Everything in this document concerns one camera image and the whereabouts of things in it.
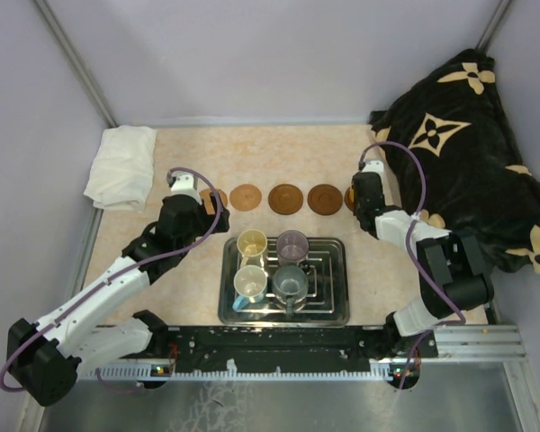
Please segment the woven coaster frilled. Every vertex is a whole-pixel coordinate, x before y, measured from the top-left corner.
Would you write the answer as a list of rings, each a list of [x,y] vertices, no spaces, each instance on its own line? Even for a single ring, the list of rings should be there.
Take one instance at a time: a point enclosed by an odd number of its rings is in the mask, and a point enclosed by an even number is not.
[[[221,189],[218,189],[217,190],[219,196],[220,196],[220,199],[221,199],[221,203],[222,205],[227,208],[228,207],[228,197],[227,195],[225,194],[225,192]],[[199,195],[201,196],[202,200],[203,200],[203,203],[204,203],[204,207],[205,207],[205,210],[206,210],[206,213],[208,215],[214,215],[216,213],[216,209],[215,209],[215,199],[212,197],[212,190],[210,188],[208,189],[203,189],[199,192]]]

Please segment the dark wooden coaster back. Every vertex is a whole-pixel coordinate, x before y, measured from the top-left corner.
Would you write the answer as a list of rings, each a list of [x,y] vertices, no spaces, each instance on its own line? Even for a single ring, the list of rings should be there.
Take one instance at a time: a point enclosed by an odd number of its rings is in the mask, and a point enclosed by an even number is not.
[[[292,215],[301,209],[303,193],[293,184],[279,184],[270,191],[268,204],[277,214]]]

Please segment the dark wooden coaster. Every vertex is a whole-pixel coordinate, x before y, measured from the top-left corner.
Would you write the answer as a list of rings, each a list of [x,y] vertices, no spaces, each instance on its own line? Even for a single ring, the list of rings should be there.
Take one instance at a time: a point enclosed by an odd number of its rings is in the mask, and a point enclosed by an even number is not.
[[[344,202],[345,202],[346,207],[347,207],[351,212],[353,212],[353,211],[354,211],[354,208],[355,208],[355,204],[354,204],[354,203],[351,203],[351,202],[348,200],[348,196],[347,196],[347,190],[348,190],[348,188],[346,189],[346,192],[345,192]]]
[[[270,191],[268,204],[277,214],[292,215],[301,209],[303,193],[293,184],[279,184]]]
[[[330,216],[341,209],[343,196],[334,185],[317,184],[310,189],[307,203],[318,215]]]

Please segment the dark wooden coaster front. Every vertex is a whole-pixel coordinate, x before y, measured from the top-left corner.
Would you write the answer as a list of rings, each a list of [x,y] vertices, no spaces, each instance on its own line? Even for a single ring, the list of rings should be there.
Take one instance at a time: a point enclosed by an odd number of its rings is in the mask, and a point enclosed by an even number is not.
[[[343,196],[334,185],[317,184],[310,189],[307,203],[318,215],[330,216],[341,209]]]

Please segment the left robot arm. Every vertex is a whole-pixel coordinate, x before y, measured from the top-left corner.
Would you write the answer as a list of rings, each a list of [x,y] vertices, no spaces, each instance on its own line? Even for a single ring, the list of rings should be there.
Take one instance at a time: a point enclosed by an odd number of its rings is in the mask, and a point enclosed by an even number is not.
[[[115,309],[179,266],[210,235],[230,228],[230,213],[217,190],[215,209],[191,188],[163,201],[158,219],[132,240],[112,265],[82,292],[34,322],[18,319],[8,330],[0,389],[28,392],[42,407],[66,396],[77,380],[113,360],[146,353],[157,357],[169,346],[167,324],[149,310],[121,325],[98,329]]]

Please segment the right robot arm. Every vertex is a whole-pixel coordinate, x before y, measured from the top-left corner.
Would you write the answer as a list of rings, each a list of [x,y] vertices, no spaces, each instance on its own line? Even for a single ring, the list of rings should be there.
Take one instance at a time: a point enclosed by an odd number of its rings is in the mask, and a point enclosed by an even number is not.
[[[352,177],[353,214],[374,238],[402,247],[418,270],[419,295],[390,313],[381,350],[405,356],[416,336],[493,299],[494,288],[476,237],[467,230],[436,228],[388,205],[382,175],[363,168]]]

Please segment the woven coaster smooth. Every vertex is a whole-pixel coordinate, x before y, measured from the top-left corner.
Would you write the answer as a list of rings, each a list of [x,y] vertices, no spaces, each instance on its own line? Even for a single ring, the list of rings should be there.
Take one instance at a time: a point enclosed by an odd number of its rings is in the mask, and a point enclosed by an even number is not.
[[[232,206],[241,212],[254,210],[261,203],[261,200],[261,191],[253,184],[238,185],[229,195]]]

